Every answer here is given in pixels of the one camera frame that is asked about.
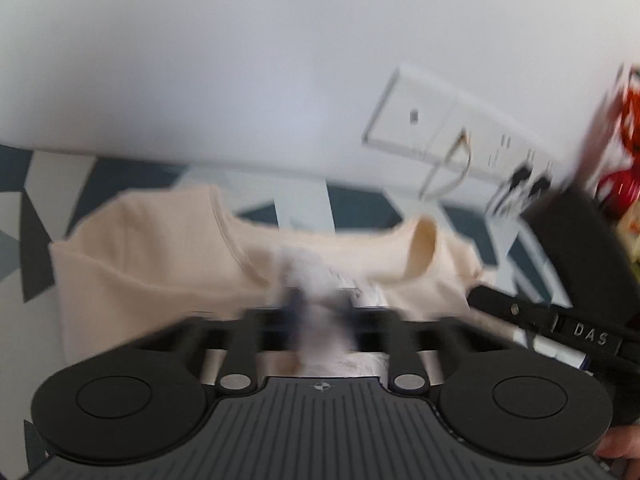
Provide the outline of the person right hand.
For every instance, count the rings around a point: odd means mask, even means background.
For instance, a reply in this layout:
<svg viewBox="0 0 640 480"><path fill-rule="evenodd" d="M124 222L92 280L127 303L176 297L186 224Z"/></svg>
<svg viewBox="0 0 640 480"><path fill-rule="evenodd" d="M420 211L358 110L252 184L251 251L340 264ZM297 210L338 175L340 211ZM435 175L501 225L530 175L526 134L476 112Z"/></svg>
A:
<svg viewBox="0 0 640 480"><path fill-rule="evenodd" d="M640 426L613 427L603 437L596 455L612 460L626 460L624 479L639 480L640 477Z"/></svg>

